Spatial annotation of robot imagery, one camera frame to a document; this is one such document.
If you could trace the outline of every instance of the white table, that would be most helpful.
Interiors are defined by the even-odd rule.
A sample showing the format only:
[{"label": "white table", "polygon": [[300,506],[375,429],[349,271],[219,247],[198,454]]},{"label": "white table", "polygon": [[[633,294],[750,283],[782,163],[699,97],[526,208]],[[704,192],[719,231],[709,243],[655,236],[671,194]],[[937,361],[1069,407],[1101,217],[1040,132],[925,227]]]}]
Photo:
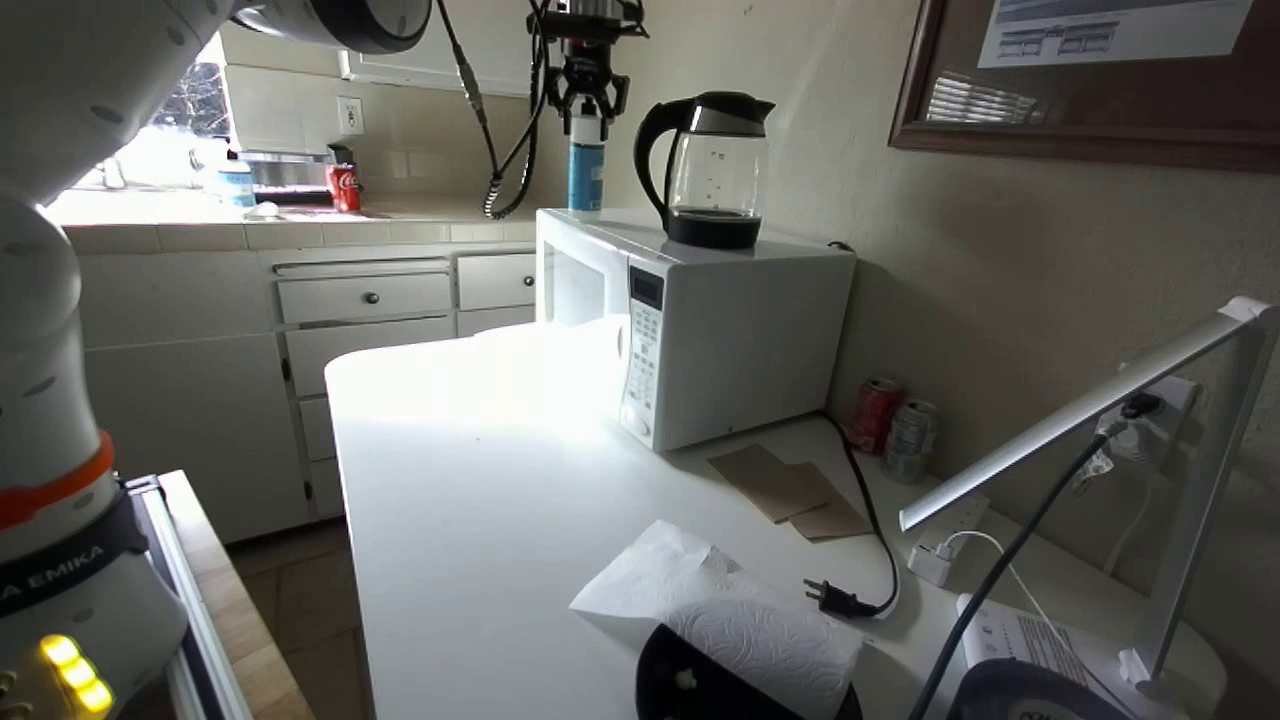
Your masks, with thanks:
[{"label": "white table", "polygon": [[[634,715],[634,646],[567,599],[650,519],[710,541],[797,613],[810,613],[802,581],[866,599],[889,593],[866,537],[809,544],[709,469],[709,454],[767,442],[781,458],[819,464],[855,505],[825,419],[655,454],[608,419],[614,374],[574,361],[562,335],[496,333],[357,353],[329,367],[379,715]],[[889,620],[864,623],[866,646],[853,677],[870,720],[903,715],[954,616],[954,597],[901,575],[903,597]],[[1022,575],[1065,620],[1137,629],[1137,597],[1065,552],[1031,547]],[[1173,663],[1196,657],[1200,667],[1202,653],[1185,633]],[[1220,691],[1212,653],[1209,667],[1209,691]]]}]

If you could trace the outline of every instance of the glass kettle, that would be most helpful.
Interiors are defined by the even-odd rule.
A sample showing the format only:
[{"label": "glass kettle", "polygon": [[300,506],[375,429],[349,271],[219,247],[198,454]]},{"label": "glass kettle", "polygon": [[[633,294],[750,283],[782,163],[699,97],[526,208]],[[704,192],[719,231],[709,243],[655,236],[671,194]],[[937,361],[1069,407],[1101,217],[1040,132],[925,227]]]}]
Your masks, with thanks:
[{"label": "glass kettle", "polygon": [[[750,247],[765,202],[765,116],[771,103],[742,91],[704,91],[655,103],[634,132],[634,177],[669,241]],[[677,132],[662,194],[647,177],[650,144]]]}]

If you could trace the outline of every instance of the picture frame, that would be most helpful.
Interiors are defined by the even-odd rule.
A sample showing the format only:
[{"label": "picture frame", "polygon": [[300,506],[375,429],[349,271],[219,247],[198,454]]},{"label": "picture frame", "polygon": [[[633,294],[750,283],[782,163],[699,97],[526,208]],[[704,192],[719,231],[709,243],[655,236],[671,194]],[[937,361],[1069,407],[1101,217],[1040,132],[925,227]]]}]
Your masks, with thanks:
[{"label": "picture frame", "polygon": [[[1114,26],[1145,19],[1131,26],[1145,26],[1147,40],[1112,32],[1108,45],[1095,40],[1101,32],[1087,40],[1095,17],[1080,3],[1095,7],[1101,0],[919,0],[889,144],[1280,173],[1280,3],[1112,0]],[[1185,47],[1159,47],[1154,17],[1202,7],[1229,17],[1237,32],[1212,37],[1209,25],[1190,25],[1200,37],[1185,32]],[[1035,32],[1015,37],[1029,19],[1003,25],[1012,12],[1060,12],[1060,26],[1085,26],[1080,59],[1019,59],[1022,37],[1035,40]]]}]

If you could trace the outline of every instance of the wall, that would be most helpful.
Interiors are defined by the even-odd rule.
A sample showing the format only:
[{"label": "wall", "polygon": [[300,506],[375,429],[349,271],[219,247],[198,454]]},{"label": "wall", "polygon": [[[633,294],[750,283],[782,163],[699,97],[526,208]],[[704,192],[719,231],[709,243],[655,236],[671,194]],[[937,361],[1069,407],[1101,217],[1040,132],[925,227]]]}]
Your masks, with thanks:
[{"label": "wall", "polygon": [[[613,139],[608,194],[643,202],[628,148],[647,103],[699,89],[775,101],[767,220],[853,241],[864,254],[834,407],[847,412],[870,371],[938,400],[938,470],[1229,294],[1280,298],[1277,177],[889,148],[906,0],[647,0],[647,17],[650,40],[621,47],[634,97]],[[1280,682],[1267,620],[1280,599],[1267,560],[1280,541],[1277,430],[1273,367],[1189,599],[1189,616],[1242,660],[1237,682]],[[1044,454],[1029,480],[997,485],[1003,506],[1031,506],[1065,449]],[[1046,530],[1105,560],[1137,505],[1139,485],[1119,475],[1069,497]],[[1153,557],[1145,530],[1119,575],[1145,589]]]},{"label": "wall", "polygon": [[[479,194],[488,192],[488,154],[460,91],[349,85],[340,53],[325,45],[268,40],[222,26],[226,97],[240,139],[277,153],[325,153],[344,139],[357,153],[366,192]],[[340,137],[337,101],[364,103],[364,137]],[[523,101],[488,97],[496,148],[523,132]],[[559,121],[538,121],[538,169],[532,194],[562,192]]]}]

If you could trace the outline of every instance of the microwave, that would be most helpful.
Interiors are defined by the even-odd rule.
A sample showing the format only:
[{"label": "microwave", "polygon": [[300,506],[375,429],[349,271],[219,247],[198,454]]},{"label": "microwave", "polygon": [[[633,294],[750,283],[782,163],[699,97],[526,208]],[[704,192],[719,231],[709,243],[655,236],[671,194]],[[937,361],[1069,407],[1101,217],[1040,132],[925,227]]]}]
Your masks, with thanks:
[{"label": "microwave", "polygon": [[535,325],[613,325],[621,419],[655,452],[827,407],[855,254],[760,231],[671,243],[613,217],[535,213]]}]

